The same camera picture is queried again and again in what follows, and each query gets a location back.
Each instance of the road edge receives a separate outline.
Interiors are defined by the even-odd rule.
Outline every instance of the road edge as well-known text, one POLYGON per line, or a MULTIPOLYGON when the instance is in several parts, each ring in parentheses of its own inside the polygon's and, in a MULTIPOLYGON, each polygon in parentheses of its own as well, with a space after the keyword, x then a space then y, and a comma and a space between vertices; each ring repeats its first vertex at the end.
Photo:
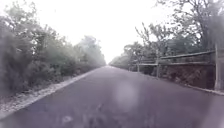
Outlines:
POLYGON ((2 104, 0 107, 0 120, 2 120, 3 118, 6 118, 7 116, 15 113, 16 111, 26 108, 29 105, 31 105, 32 103, 41 100, 42 98, 51 95, 52 93, 55 93, 61 89, 63 89, 64 87, 67 87, 68 85, 70 85, 71 83, 77 82, 78 80, 81 80, 87 76, 89 76, 90 74, 94 73, 96 70, 99 70, 103 67, 97 68, 97 69, 93 69, 89 72, 86 72, 84 74, 81 74, 79 76, 73 77, 71 79, 65 80, 63 82, 57 83, 57 84, 51 84, 49 85, 49 87, 45 88, 45 89, 41 89, 39 91, 36 91, 32 94, 28 94, 28 95, 21 95, 19 96, 19 98, 23 99, 20 100, 18 99, 18 101, 11 101, 5 104, 2 104))

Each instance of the green foliage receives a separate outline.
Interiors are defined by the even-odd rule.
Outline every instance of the green foliage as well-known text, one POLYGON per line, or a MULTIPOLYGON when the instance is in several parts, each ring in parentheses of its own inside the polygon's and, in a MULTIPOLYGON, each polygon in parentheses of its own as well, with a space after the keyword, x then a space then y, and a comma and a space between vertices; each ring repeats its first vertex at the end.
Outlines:
POLYGON ((49 26, 37 22, 33 3, 19 3, 0 17, 0 73, 12 91, 26 91, 47 81, 60 81, 105 65, 94 37, 85 36, 77 45, 49 26))
MULTIPOLYGON (((168 5, 173 8, 173 14, 170 16, 171 20, 163 25, 150 24, 146 26, 142 23, 142 29, 136 28, 136 32, 144 45, 137 52, 135 49, 138 46, 135 44, 125 46, 124 53, 115 58, 110 63, 111 65, 130 69, 133 63, 136 64, 139 61, 143 62, 147 60, 155 63, 158 57, 204 52, 214 50, 215 44, 219 44, 220 46, 223 44, 223 0, 158 0, 158 4, 168 5)), ((206 58, 205 56, 181 58, 180 60, 181 63, 188 62, 189 60, 213 61, 212 57, 206 58)), ((178 60, 165 61, 169 63, 177 62, 178 60)), ((214 69, 210 67, 191 67, 193 70, 190 70, 189 67, 179 66, 179 68, 182 70, 163 66, 163 76, 171 80, 179 79, 180 82, 191 85, 195 85, 195 83, 199 84, 195 82, 197 81, 195 79, 214 78, 214 69)), ((153 75, 155 73, 153 67, 147 69, 141 66, 141 69, 147 74, 153 75)))

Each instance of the gravel shoulder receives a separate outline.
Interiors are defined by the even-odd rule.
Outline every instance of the gravel shoulder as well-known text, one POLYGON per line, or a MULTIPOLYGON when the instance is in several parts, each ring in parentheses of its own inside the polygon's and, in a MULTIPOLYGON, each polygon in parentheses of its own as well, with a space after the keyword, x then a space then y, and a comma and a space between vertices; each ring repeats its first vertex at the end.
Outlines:
POLYGON ((63 82, 57 83, 57 84, 51 84, 47 88, 40 89, 38 91, 36 90, 30 90, 27 93, 21 93, 17 94, 13 97, 2 99, 0 101, 0 119, 5 118, 15 111, 18 111, 22 108, 27 107, 28 105, 34 103, 37 100, 42 99, 45 96, 48 96, 68 85, 71 83, 74 83, 75 81, 78 81, 87 75, 93 73, 95 70, 89 71, 87 73, 84 73, 82 75, 67 79, 63 82))

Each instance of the gray asphalt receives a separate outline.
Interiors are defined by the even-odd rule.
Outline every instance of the gray asphalt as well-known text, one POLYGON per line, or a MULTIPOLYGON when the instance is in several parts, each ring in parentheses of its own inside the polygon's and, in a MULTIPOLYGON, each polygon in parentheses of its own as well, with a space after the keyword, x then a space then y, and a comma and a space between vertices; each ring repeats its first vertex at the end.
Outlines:
POLYGON ((0 128, 224 128, 224 97, 107 66, 0 128))

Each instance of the white sky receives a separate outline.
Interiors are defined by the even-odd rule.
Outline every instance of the white sky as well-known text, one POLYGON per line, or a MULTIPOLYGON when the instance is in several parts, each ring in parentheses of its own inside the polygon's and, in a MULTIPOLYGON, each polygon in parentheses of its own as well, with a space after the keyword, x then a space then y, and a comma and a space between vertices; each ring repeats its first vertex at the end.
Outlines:
MULTIPOLYGON (((10 2, 0 0, 0 9, 10 2)), ((158 23, 166 9, 152 8, 156 0, 28 0, 34 1, 41 24, 48 24, 72 43, 84 35, 100 40, 106 62, 139 40, 135 26, 158 23)))

